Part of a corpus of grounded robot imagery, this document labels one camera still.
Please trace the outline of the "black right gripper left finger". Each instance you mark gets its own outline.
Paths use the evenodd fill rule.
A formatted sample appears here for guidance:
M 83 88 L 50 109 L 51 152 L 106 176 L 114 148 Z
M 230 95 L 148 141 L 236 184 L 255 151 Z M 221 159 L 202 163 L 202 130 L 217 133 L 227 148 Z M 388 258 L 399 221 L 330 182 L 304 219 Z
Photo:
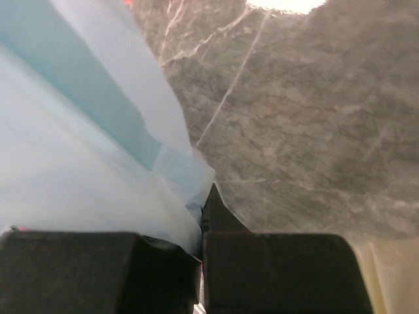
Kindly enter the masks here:
M 192 313 L 199 280 L 197 258 L 134 233 L 1 238 L 2 313 Z

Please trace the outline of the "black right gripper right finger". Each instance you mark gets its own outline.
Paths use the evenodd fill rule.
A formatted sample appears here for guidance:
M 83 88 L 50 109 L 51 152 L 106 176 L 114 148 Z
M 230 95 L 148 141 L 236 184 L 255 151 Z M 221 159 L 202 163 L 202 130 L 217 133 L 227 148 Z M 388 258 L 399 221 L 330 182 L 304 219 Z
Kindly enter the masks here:
M 257 234 L 216 186 L 203 209 L 208 313 L 372 313 L 349 243 L 335 234 Z

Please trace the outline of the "blue printed plastic bag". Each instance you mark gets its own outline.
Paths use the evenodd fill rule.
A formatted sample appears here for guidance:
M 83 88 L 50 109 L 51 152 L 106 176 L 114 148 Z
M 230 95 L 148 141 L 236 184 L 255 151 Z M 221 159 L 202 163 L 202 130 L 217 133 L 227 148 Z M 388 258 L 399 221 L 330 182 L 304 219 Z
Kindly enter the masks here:
M 215 172 L 122 1 L 1 2 L 1 225 L 189 254 Z

